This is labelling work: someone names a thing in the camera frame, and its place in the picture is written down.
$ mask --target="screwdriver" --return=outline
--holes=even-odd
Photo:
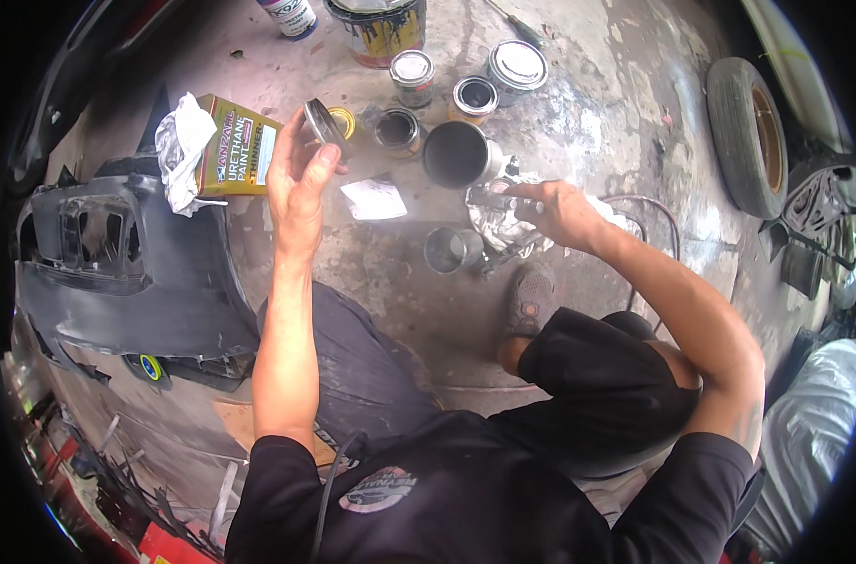
[[[501,8],[494,0],[487,0],[487,2],[494,6],[497,10],[503,13],[506,16],[506,20],[512,24],[512,27],[515,28],[515,32],[521,37],[524,41],[531,43],[534,47],[538,49],[543,49],[543,39],[541,39],[541,35],[537,33],[532,28],[528,27],[522,20],[513,16],[512,14],[506,13],[506,11]]]

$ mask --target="shirt logo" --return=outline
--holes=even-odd
[[[374,513],[393,507],[419,480],[402,468],[381,468],[340,498],[340,507],[353,513]]]

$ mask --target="black t-shirt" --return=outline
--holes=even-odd
[[[610,531],[568,478],[479,415],[445,413],[337,476],[318,561],[715,563],[751,469],[733,440],[686,435]],[[257,440],[228,564],[308,561],[322,492],[305,447]]]

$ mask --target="white spray can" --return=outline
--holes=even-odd
[[[258,0],[258,3],[290,39],[308,37],[318,26],[318,17],[309,0]]]

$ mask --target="man's arm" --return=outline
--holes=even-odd
[[[311,263],[321,242],[321,192],[339,149],[305,146],[302,109],[275,143],[265,184],[275,224],[275,272],[253,368],[255,438],[279,435],[314,453],[318,358],[312,334]]]
[[[756,457],[765,388],[763,358],[738,312],[701,277],[670,256],[604,220],[580,190],[563,180],[523,184],[509,193],[542,200],[532,221],[555,242],[594,254],[634,286],[660,315],[704,381],[683,434],[706,431],[734,440]],[[673,350],[657,346],[670,367]]]

